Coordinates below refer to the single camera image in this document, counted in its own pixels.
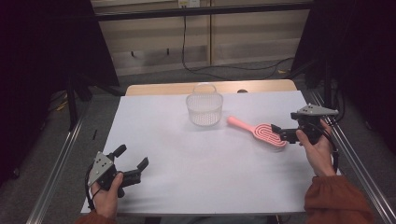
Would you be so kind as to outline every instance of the person's hand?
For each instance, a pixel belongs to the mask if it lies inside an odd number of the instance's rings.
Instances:
[[[93,202],[95,203],[96,213],[98,215],[116,219],[118,203],[117,191],[122,183],[122,179],[123,173],[118,173],[111,183],[111,187],[108,191],[100,189],[99,184],[96,182],[92,184],[91,193],[94,194],[97,192],[93,198]]]
[[[326,132],[330,134],[332,128],[323,120],[321,120],[320,123]],[[314,169],[315,175],[335,175],[335,171],[332,168],[332,145],[330,144],[329,140],[327,140],[327,138],[322,135],[318,142],[312,145],[302,130],[297,130],[296,135],[300,140],[300,145],[305,147],[306,157],[308,158],[309,164],[311,164],[312,168]]]

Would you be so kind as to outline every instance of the pink hairbrush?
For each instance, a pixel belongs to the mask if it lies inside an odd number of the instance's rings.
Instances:
[[[279,134],[272,132],[271,124],[263,123],[257,126],[251,126],[233,116],[228,117],[227,122],[250,131],[257,139],[267,142],[275,147],[283,147],[286,145],[286,141],[280,140]]]

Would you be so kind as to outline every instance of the hairbrush handle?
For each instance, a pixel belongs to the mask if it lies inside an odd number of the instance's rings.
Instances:
[[[236,117],[233,117],[233,116],[228,117],[227,118],[227,122],[229,124],[232,124],[232,125],[234,125],[236,127],[245,129],[245,130],[250,131],[252,133],[254,133],[254,130],[256,129],[255,126],[248,125],[244,121],[242,121],[240,119],[237,119]]]

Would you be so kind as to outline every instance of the ribbed container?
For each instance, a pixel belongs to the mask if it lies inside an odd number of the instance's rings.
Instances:
[[[211,92],[197,92],[203,86],[210,86]],[[189,110],[190,121],[198,126],[212,126],[221,119],[223,97],[213,84],[202,82],[187,96],[186,105]]]

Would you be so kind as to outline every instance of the sleeve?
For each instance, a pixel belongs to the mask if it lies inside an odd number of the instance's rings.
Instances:
[[[102,217],[96,213],[96,210],[93,210],[88,215],[77,219],[75,224],[116,224],[116,220]]]
[[[364,195],[341,175],[314,177],[304,209],[307,224],[374,223]]]

